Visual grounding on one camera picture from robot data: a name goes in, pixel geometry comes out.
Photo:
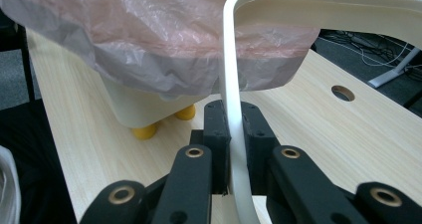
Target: white curved bar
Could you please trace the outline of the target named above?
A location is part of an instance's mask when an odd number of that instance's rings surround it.
[[[422,48],[422,0],[227,0],[221,95],[230,134],[230,223],[259,223],[251,196],[237,77],[236,26],[270,23],[389,35]]]

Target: pink plastic bag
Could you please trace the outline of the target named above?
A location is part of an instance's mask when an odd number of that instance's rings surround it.
[[[5,14],[78,54],[102,76],[168,95],[215,91],[226,0],[0,0]],[[284,85],[319,29],[237,29],[244,91]]]

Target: yellow rubber foot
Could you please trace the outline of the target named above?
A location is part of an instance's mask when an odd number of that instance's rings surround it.
[[[195,113],[196,113],[195,105],[192,105],[190,107],[187,107],[181,110],[180,112],[175,113],[174,115],[176,115],[177,118],[182,119],[182,120],[190,120],[195,117]]]
[[[155,135],[156,132],[157,132],[157,125],[155,123],[145,126],[145,127],[132,129],[133,135],[137,139],[140,139],[140,140],[150,139]]]

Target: black plastic part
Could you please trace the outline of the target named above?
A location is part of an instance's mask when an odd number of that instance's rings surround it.
[[[273,174],[267,176],[267,211],[273,223],[296,224],[296,217]]]
[[[20,46],[21,46],[21,55],[22,55],[22,63],[24,66],[24,74],[25,74],[25,81],[27,85],[28,91],[28,98],[29,101],[32,102],[35,100],[35,92],[34,92],[34,84],[32,82],[32,73],[31,73],[31,65],[30,65],[30,57],[28,51],[28,42],[26,36],[26,30],[21,25],[18,25],[18,31],[20,36]]]
[[[204,130],[193,129],[190,132],[189,144],[203,144],[204,143]]]
[[[146,215],[148,218],[145,223],[151,223],[152,217],[154,216],[155,209],[158,205],[159,198],[161,197],[162,190],[164,189],[165,182],[167,180],[167,175],[156,180],[149,186],[145,188],[145,202],[146,202],[146,212],[141,213],[140,215]]]
[[[422,207],[401,191],[382,183],[360,184],[354,204],[370,223],[422,223]]]
[[[226,194],[229,181],[230,132],[222,101],[209,103],[204,108],[204,131],[202,144],[213,154],[213,194]]]
[[[144,223],[145,188],[134,181],[119,181],[106,187],[90,205],[81,223]]]
[[[211,150],[181,148],[168,174],[152,223],[210,223]]]
[[[13,37],[18,34],[16,29],[16,23],[7,17],[0,9],[0,38]]]
[[[274,148],[270,168],[297,223],[367,223],[301,149]]]
[[[268,159],[280,144],[258,107],[249,103],[241,107],[252,194],[266,195]]]

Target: light wood surface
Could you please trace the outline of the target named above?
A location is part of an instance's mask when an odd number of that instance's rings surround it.
[[[203,128],[203,107],[191,121],[170,116],[156,136],[137,140],[115,119],[100,75],[76,55],[29,31],[29,48],[53,137],[78,220],[107,185],[135,180],[149,185],[168,173],[191,129]],[[331,87],[344,86],[352,102]],[[355,191],[358,183],[392,185],[422,204],[422,119],[310,51],[282,88],[241,94],[258,106],[280,143],[306,151],[331,181]],[[263,222],[264,198],[256,198]],[[221,223],[213,197],[213,223]]]

